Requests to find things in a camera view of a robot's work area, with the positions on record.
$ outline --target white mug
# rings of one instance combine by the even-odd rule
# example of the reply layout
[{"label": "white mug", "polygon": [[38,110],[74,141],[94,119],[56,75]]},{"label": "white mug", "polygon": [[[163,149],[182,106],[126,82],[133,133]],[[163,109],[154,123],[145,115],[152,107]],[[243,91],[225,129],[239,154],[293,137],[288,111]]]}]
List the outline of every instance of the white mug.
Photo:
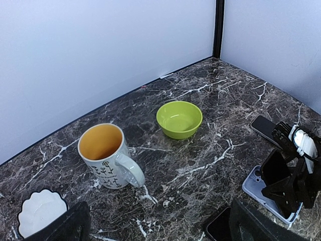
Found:
[{"label": "white mug", "polygon": [[141,187],[145,183],[141,168],[130,158],[124,133],[116,125],[89,128],[79,139],[78,153],[107,188],[119,189],[128,183]]}]

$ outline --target green bowl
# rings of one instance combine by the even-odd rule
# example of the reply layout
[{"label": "green bowl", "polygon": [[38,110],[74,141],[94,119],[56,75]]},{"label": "green bowl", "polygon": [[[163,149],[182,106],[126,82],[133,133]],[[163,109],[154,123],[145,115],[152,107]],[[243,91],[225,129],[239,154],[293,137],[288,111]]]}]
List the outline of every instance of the green bowl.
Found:
[{"label": "green bowl", "polygon": [[201,110],[186,101],[173,101],[164,104],[156,114],[158,124],[164,134],[173,139],[192,136],[203,120]]}]

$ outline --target marble tabletop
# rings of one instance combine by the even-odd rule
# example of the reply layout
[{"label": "marble tabletop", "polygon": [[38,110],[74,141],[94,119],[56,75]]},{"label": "marble tabletop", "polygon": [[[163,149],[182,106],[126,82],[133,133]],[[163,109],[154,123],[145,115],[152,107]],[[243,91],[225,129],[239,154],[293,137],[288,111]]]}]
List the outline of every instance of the marble tabletop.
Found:
[{"label": "marble tabletop", "polygon": [[[196,104],[203,123],[186,140],[167,138],[157,109],[173,100]],[[202,223],[241,197],[275,222],[241,185],[274,148],[249,127],[257,116],[304,125],[320,135],[313,110],[257,77],[215,58],[184,68],[98,108],[0,167],[0,240],[21,239],[17,214],[34,191],[58,191],[69,206],[86,201],[91,240],[208,240]],[[130,152],[146,176],[142,188],[102,187],[77,153],[88,128],[123,128]],[[321,198],[302,209],[291,231],[321,240]]]}]

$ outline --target plate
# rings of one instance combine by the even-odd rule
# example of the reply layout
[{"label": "plate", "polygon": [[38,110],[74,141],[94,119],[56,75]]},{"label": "plate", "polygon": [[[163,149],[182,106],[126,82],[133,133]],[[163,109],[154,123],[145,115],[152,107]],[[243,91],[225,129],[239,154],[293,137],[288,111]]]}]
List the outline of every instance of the plate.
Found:
[{"label": "plate", "polygon": [[18,215],[19,233],[27,238],[42,230],[68,209],[67,203],[58,192],[44,189],[34,192],[22,204]]}]

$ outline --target white backdrop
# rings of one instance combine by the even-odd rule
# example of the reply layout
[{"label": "white backdrop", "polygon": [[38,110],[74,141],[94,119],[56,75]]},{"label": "white backdrop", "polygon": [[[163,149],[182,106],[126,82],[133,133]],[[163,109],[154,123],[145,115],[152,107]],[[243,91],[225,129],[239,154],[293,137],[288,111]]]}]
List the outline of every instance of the white backdrop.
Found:
[{"label": "white backdrop", "polygon": [[225,4],[221,58],[321,113],[321,1]]},{"label": "white backdrop", "polygon": [[214,0],[0,1],[0,163],[212,55]]}]

